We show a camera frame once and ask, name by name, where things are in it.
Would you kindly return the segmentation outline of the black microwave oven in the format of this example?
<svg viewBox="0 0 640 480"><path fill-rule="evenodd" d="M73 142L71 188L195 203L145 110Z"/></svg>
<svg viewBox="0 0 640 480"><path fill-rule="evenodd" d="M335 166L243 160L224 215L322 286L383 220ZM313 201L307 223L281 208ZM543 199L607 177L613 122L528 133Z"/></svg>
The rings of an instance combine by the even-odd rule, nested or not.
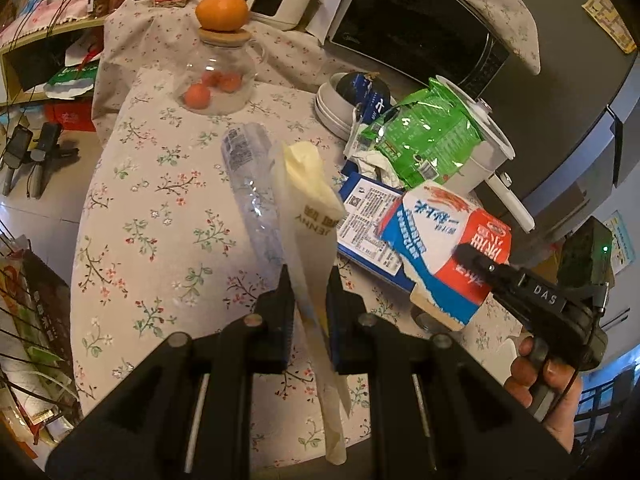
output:
<svg viewBox="0 0 640 480"><path fill-rule="evenodd" d="M510 55L464 0L342 0L328 40L421 84L444 76L472 98Z"/></svg>

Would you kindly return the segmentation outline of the green snack bag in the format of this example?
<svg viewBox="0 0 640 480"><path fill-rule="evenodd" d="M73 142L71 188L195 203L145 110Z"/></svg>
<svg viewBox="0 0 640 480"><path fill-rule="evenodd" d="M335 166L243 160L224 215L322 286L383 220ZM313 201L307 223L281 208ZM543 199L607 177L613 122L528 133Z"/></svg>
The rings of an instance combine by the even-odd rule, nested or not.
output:
<svg viewBox="0 0 640 480"><path fill-rule="evenodd" d="M480 123L452 90L432 78L397 102L360 134L363 147L380 152L404 188L447 182L483 142Z"/></svg>

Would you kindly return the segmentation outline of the white electric cooking pot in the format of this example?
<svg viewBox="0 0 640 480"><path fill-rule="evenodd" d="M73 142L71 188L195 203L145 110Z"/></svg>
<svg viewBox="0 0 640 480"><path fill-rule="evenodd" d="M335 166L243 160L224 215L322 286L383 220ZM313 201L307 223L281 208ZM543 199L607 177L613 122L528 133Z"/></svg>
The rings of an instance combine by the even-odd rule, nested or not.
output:
<svg viewBox="0 0 640 480"><path fill-rule="evenodd" d="M515 158L509 139L490 117L491 108L482 99L474 100L444 76L436 80L451 91L480 125L482 142L478 144L469 160L444 184L445 188L460 195L469 195L482 182L486 183L525 233L535 229L534 217L510 189L511 178L500 172L500 167Z"/></svg>

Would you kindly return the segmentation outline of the cream snack pouch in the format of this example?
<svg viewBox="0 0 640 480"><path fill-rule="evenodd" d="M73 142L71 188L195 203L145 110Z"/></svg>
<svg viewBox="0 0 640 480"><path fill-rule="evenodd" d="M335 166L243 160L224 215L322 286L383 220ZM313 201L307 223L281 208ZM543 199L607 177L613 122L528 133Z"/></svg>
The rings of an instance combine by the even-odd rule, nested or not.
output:
<svg viewBox="0 0 640 480"><path fill-rule="evenodd" d="M347 380L331 361L326 292L337 256L336 227L346 211L314 144L277 142L269 157L283 258L316 376L326 460L341 465L347 458L341 414L352 411L352 402Z"/></svg>

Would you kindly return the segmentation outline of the blue white printed box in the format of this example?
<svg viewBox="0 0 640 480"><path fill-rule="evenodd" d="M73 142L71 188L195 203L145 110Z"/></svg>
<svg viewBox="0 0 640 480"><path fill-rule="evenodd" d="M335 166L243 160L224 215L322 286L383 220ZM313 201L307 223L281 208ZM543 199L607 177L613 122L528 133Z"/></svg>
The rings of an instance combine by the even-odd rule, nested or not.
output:
<svg viewBox="0 0 640 480"><path fill-rule="evenodd" d="M338 252L386 283L410 294L414 283L402 270L401 258L378 236L378 228L400 193L353 172L338 195L346 216L336 228Z"/></svg>

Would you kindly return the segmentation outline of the clear plastic bottle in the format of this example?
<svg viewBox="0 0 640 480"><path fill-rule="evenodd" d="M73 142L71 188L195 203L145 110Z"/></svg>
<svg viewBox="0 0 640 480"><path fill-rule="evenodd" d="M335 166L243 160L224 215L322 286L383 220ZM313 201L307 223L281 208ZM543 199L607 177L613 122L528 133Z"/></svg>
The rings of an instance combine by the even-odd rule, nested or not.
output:
<svg viewBox="0 0 640 480"><path fill-rule="evenodd" d="M269 285L275 285L283 255L271 188L270 148L267 130L256 122L232 126L222 137L222 158L258 271Z"/></svg>

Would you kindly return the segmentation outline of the blue carton box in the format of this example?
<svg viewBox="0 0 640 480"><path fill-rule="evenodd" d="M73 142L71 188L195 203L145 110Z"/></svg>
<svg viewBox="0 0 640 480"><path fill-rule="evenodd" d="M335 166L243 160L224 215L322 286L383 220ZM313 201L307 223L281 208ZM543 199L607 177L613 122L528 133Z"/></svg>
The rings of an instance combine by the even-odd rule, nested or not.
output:
<svg viewBox="0 0 640 480"><path fill-rule="evenodd" d="M347 73L338 81L336 91L356 107L362 124L371 125L392 107L390 88L377 73Z"/></svg>

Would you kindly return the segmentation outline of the blue white red rice bag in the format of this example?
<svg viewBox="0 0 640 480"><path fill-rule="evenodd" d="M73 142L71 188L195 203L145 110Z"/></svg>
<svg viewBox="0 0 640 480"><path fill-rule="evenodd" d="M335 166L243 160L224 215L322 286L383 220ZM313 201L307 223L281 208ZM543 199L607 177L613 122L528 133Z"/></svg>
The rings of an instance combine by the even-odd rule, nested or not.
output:
<svg viewBox="0 0 640 480"><path fill-rule="evenodd" d="M511 229L466 198L435 182L402 194L378 225L378 236L401 258L413 282L411 302L443 326L462 330L482 305L490 286L454 260L460 244L496 263L508 261Z"/></svg>

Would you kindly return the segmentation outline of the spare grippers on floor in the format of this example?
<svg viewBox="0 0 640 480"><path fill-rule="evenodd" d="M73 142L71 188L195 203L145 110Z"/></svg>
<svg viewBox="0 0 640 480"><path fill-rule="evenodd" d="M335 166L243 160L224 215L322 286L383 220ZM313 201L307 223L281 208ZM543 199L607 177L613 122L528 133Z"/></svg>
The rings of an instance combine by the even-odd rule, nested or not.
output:
<svg viewBox="0 0 640 480"><path fill-rule="evenodd" d="M59 160L77 160L79 148L60 143L63 126L59 122L45 122L32 148L34 133L29 128L16 125L9 136L1 157L1 194L11 193L14 176L21 166L29 166L26 195L40 198L46 188L47 171Z"/></svg>

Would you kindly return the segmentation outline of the wooden shelf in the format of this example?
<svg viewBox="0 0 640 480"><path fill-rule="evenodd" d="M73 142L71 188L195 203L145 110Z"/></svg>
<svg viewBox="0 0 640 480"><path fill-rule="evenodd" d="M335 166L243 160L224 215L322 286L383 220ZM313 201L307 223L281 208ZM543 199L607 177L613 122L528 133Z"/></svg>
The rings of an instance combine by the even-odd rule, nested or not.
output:
<svg viewBox="0 0 640 480"><path fill-rule="evenodd" d="M65 52L88 29L102 29L105 18L47 26L11 40L1 48L1 107L45 101L39 89L56 74L65 61Z"/></svg>

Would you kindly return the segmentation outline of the stacked white bowls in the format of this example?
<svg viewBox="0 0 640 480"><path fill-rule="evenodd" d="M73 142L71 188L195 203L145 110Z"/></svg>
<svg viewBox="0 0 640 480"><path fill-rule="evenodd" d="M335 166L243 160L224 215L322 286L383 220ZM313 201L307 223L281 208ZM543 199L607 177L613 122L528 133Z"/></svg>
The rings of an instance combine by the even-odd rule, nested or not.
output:
<svg viewBox="0 0 640 480"><path fill-rule="evenodd" d="M314 98L314 112L318 121L330 133L344 142L352 134L352 128L357 122L356 106L350 104L337 92L337 84L347 73L335 73L318 89Z"/></svg>

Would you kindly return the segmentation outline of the orange on jar lid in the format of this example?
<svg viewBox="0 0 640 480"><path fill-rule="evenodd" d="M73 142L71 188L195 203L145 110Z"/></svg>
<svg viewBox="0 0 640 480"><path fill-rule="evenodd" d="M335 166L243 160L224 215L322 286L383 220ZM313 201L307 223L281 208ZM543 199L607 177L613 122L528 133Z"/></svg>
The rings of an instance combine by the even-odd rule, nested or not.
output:
<svg viewBox="0 0 640 480"><path fill-rule="evenodd" d="M213 32L235 32L248 21L245 0L202 0L195 8L201 28Z"/></svg>

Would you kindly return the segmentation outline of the glass jar with fruit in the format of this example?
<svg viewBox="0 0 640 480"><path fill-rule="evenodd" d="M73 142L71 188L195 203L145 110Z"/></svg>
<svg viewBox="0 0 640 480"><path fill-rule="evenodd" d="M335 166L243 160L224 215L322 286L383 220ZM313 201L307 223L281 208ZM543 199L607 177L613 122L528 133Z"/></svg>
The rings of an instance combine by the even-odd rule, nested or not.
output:
<svg viewBox="0 0 640 480"><path fill-rule="evenodd" d="M190 112L229 115L247 104L255 89L264 45L250 32L213 32L200 28L198 43L174 78L174 98Z"/></svg>

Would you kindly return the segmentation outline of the grey refrigerator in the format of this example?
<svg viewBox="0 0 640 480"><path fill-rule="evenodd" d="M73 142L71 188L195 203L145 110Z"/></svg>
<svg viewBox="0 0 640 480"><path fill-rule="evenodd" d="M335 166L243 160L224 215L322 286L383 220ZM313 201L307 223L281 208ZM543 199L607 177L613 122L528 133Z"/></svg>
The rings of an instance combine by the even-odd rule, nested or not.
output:
<svg viewBox="0 0 640 480"><path fill-rule="evenodd" d="M524 0L538 26L541 72L509 58L485 90L516 156L501 169L534 217L526 233L487 188L485 207L510 224L511 260L525 266L577 229L639 160L639 60L625 54L583 5Z"/></svg>

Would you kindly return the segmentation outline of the floral tablecloth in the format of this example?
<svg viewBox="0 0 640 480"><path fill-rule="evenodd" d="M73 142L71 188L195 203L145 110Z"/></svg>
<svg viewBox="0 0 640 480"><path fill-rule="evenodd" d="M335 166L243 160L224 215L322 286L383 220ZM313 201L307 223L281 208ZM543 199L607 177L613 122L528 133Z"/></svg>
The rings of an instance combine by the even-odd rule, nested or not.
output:
<svg viewBox="0 0 640 480"><path fill-rule="evenodd" d="M343 182L344 143L314 118L314 94L352 66L303 32L259 22L247 29L265 47L254 94L231 116L194 114L172 95L174 73L199 44L194 4L154 8L126 0L104 25L92 119L103 152L80 220L70 293L75 382L87 416L169 334L218 332L253 311L270 288L259 270L221 154L235 124L258 122L270 139L309 141L334 190ZM329 478L369 463L366 376L348 378L352 414L341 414L347 462L324 458L316 378L296 318L285 372L258 376L250 425L254 469L306 462Z"/></svg>

